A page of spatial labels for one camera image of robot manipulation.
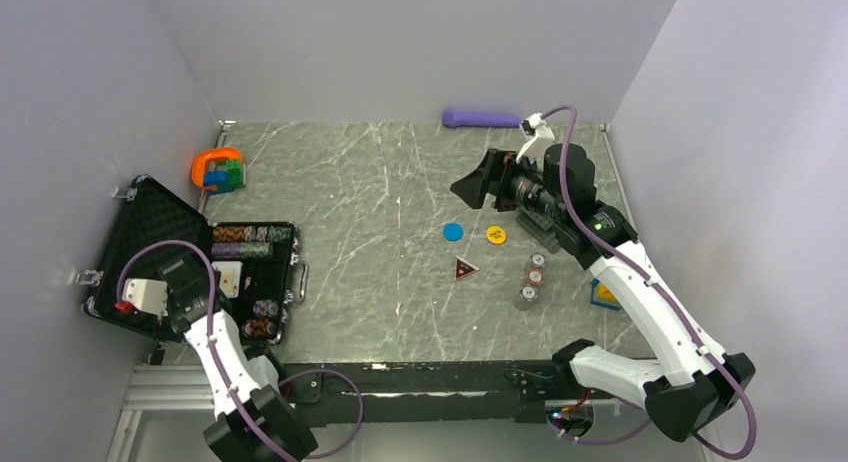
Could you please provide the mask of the brown red chip stack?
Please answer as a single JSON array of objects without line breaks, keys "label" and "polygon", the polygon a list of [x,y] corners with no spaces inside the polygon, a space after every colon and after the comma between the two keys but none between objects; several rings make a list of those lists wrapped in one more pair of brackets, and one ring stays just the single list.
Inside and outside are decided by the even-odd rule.
[{"label": "brown red chip stack", "polygon": [[539,287],[544,283],[545,274],[541,268],[530,267],[525,271],[523,285],[533,285]]}]

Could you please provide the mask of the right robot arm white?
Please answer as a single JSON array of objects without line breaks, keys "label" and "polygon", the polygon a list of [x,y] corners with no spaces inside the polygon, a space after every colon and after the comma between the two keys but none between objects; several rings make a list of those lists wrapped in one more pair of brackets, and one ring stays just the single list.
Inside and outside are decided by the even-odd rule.
[{"label": "right robot arm white", "polygon": [[598,198],[595,165],[582,147],[554,144],[539,162],[489,149],[450,190],[472,209],[493,196],[499,212],[523,209],[550,222],[559,246],[612,292],[655,355],[629,359],[578,339],[552,357],[551,381],[560,395],[598,389],[643,409],[677,442],[698,438],[741,404],[747,438],[724,456],[738,460],[752,451],[758,426],[745,389],[756,373],[753,362],[743,352],[727,352],[679,302],[626,217]]}]

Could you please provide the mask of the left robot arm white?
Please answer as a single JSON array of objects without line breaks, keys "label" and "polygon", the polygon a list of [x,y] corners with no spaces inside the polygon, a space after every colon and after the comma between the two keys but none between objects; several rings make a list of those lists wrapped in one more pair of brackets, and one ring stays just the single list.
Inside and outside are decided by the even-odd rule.
[{"label": "left robot arm white", "polygon": [[195,351],[213,396],[215,420],[204,432],[221,461],[301,461],[318,447],[282,396],[287,374],[266,348],[245,349],[218,276],[185,256],[159,269],[167,284],[166,320]]}]

